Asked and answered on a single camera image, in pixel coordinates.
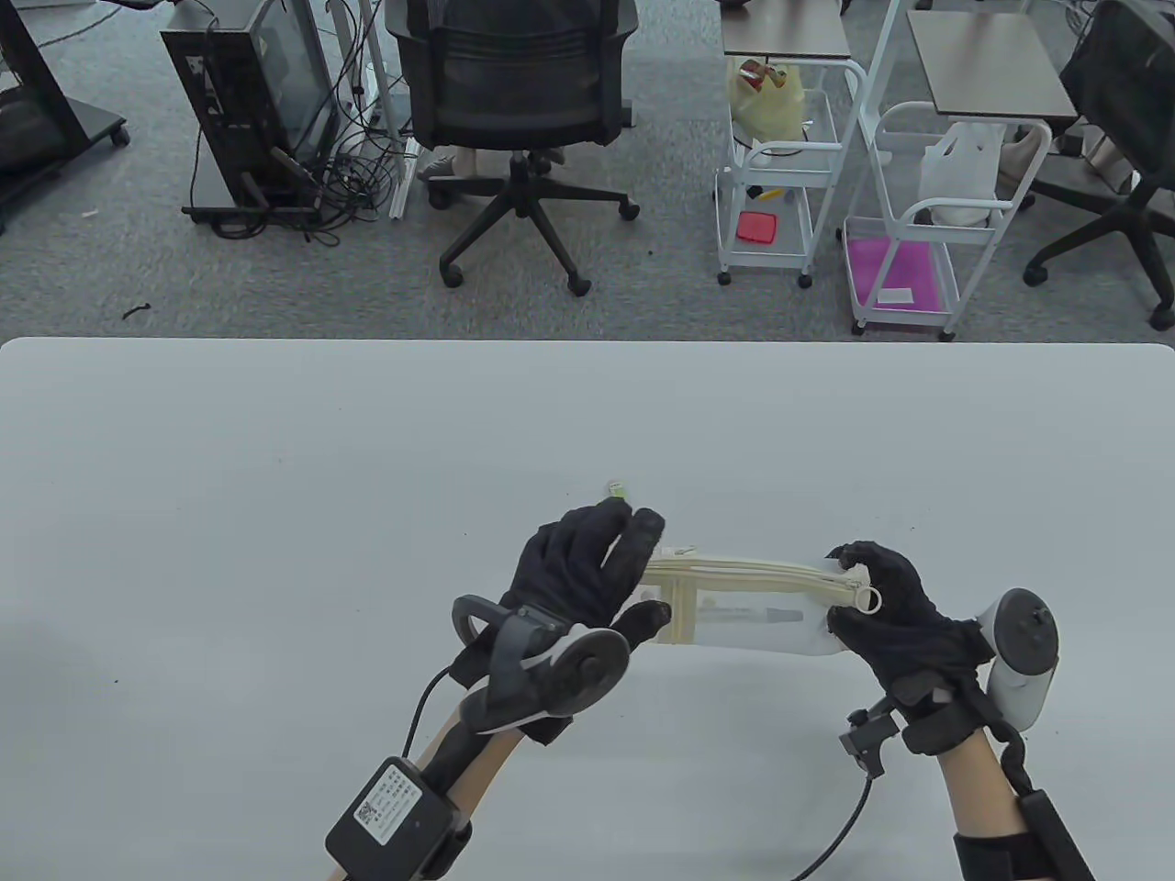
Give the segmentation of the person's right hand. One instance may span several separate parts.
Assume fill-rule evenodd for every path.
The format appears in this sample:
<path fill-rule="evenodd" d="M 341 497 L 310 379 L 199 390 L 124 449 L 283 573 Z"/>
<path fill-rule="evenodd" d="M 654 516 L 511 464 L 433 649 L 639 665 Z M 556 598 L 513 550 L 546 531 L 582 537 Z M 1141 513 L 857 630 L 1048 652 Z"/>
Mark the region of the person's right hand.
<path fill-rule="evenodd" d="M 847 542 L 827 558 L 845 571 L 867 570 L 880 608 L 862 613 L 834 606 L 831 633 L 868 664 L 886 697 L 906 720 L 904 742 L 911 752 L 936 756 L 960 746 L 985 726 L 973 697 L 978 670 L 994 658 L 981 626 L 936 611 L 922 579 L 904 554 L 877 542 Z"/>

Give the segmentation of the person's left hand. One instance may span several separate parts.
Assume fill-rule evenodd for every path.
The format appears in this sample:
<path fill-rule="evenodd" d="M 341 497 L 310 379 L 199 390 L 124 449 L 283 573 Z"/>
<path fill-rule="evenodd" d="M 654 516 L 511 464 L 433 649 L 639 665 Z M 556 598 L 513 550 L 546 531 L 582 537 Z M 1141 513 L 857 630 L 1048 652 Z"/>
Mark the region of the person's left hand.
<path fill-rule="evenodd" d="M 633 510 L 619 496 L 570 510 L 526 542 L 502 605 L 532 606 L 588 628 L 613 628 L 631 648 L 651 641 L 670 624 L 670 605 L 625 604 L 642 583 L 664 527 L 657 511 Z"/>

